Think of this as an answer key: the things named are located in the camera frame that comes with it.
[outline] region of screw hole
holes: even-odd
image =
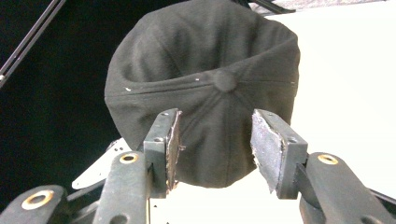
[[[110,220],[110,224],[125,224],[127,223],[128,218],[125,215],[118,215]]]
[[[41,190],[30,197],[28,197],[22,203],[22,208],[25,210],[37,209],[44,204],[48,203],[53,197],[52,190]]]
[[[154,138],[154,142],[163,142],[163,138],[156,137],[156,138]]]
[[[325,164],[328,164],[328,165],[335,165],[335,164],[338,163],[338,160],[335,157],[331,156],[331,155],[323,154],[323,155],[318,156],[318,159],[321,162],[323,162]]]
[[[295,138],[293,138],[293,137],[290,137],[290,138],[288,138],[288,142],[290,142],[290,143],[297,143],[297,139],[295,139]]]
[[[137,154],[135,153],[129,153],[129,154],[125,154],[120,158],[120,162],[124,163],[124,164],[128,164],[128,163],[132,163],[137,161]]]
[[[364,223],[364,224],[383,224],[376,217],[371,217],[371,216],[362,217],[361,218],[361,223]]]

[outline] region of white backdrop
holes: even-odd
[[[363,184],[396,198],[396,1],[267,17],[299,36],[291,127],[309,152],[344,159]],[[151,223],[302,223],[298,201],[269,194],[258,171],[227,189],[180,184],[151,200]]]

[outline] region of metal rod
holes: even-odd
[[[274,12],[275,14],[286,14],[286,13],[292,13],[292,12],[296,11],[294,9],[286,9],[286,8],[280,7],[280,6],[274,4],[270,1],[267,1],[267,0],[253,0],[253,2],[261,7],[267,8],[268,10]]]
[[[6,63],[0,69],[0,90],[65,2],[66,0],[53,0],[40,18],[38,18],[32,29],[30,29],[29,33],[27,33],[26,37],[8,58]]]

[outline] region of baseball cap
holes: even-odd
[[[131,149],[164,110],[183,112],[177,180],[224,188],[256,168],[255,108],[290,123],[297,35],[228,0],[192,0],[144,16],[108,68],[105,101]]]

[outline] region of cap button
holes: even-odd
[[[233,91],[236,86],[237,82],[232,73],[227,73],[224,71],[218,71],[214,77],[215,87],[219,91],[229,92]]]

